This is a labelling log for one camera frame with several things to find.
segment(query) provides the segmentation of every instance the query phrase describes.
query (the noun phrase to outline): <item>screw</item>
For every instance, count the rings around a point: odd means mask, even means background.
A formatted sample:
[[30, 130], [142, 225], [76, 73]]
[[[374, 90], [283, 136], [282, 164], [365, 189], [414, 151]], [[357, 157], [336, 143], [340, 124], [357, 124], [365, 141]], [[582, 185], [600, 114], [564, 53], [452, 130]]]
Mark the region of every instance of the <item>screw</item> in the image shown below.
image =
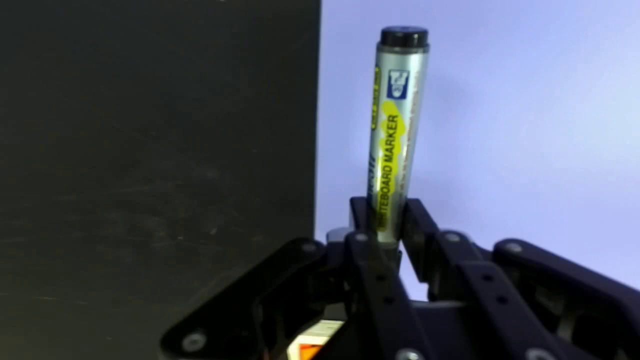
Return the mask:
[[444, 239], [449, 243], [461, 243], [460, 234], [456, 234], [456, 232], [444, 232]]
[[411, 350], [411, 348], [401, 348], [397, 354], [396, 354], [396, 360], [421, 360], [421, 354]]
[[551, 356], [544, 348], [530, 348], [530, 350], [526, 350], [526, 360], [555, 360], [555, 356]]
[[521, 252], [521, 246], [517, 243], [505, 243], [503, 248], [515, 254]]
[[354, 239], [356, 239], [356, 243], [365, 243], [367, 241], [367, 237], [362, 234], [362, 232], [357, 232]]
[[316, 245], [313, 243], [304, 243], [301, 245], [301, 252], [307, 252], [307, 254], [316, 252]]
[[184, 337], [181, 341], [184, 352], [200, 352], [204, 346], [205, 346], [205, 335], [200, 331]]

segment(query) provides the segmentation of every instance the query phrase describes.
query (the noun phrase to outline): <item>marker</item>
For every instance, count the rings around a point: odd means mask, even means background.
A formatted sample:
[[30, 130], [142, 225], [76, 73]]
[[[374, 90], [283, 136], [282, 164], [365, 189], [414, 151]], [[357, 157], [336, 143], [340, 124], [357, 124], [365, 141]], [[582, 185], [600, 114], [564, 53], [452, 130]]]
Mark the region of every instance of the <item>marker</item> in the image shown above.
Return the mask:
[[381, 29], [376, 50], [367, 166], [367, 204], [374, 217], [374, 232], [381, 246], [397, 246], [399, 241], [425, 61], [425, 29]]

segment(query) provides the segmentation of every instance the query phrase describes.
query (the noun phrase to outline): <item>black marker cap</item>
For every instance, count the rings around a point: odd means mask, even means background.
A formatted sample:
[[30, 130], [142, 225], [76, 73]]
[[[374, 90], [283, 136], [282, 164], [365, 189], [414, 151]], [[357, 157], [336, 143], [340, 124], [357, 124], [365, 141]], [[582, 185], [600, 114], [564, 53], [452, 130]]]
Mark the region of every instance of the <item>black marker cap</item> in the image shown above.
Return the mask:
[[425, 49], [427, 31], [417, 26], [386, 26], [379, 35], [384, 49]]

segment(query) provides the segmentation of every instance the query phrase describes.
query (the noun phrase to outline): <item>bolt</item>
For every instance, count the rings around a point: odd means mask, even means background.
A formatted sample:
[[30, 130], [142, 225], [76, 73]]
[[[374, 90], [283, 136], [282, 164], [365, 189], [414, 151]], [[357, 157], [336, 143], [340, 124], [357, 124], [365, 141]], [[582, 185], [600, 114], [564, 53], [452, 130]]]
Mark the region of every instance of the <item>bolt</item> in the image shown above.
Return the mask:
[[367, 237], [362, 234], [362, 232], [357, 232], [354, 239], [356, 239], [356, 243], [365, 243], [367, 241]]
[[521, 252], [521, 246], [517, 243], [505, 243], [503, 248], [515, 254]]
[[313, 243], [304, 243], [301, 245], [301, 252], [313, 254], [316, 252], [316, 245]]
[[351, 232], [351, 228], [334, 228], [326, 232], [326, 243], [343, 243], [343, 239]]
[[421, 360], [421, 354], [411, 350], [411, 348], [401, 348], [397, 354], [396, 354], [396, 360]]
[[200, 352], [204, 346], [205, 346], [205, 335], [200, 331], [184, 337], [181, 341], [184, 352]]
[[449, 243], [461, 243], [460, 234], [456, 234], [456, 232], [444, 232], [444, 239]]
[[526, 350], [526, 360], [555, 360], [555, 356], [551, 356], [544, 348], [530, 348], [530, 350]]

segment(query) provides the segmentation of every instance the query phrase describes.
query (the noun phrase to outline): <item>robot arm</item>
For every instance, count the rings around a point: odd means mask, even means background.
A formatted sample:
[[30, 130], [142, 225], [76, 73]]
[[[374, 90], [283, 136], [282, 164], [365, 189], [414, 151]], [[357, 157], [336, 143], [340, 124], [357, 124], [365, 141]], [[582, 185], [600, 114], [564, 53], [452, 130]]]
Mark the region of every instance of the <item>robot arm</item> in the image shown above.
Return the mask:
[[166, 358], [263, 360], [329, 307], [343, 326], [316, 360], [633, 360], [640, 295], [523, 241], [492, 252], [441, 232], [407, 201], [401, 243], [427, 300], [411, 303], [397, 256], [365, 232], [365, 199], [351, 199], [342, 243], [297, 239], [162, 337]]

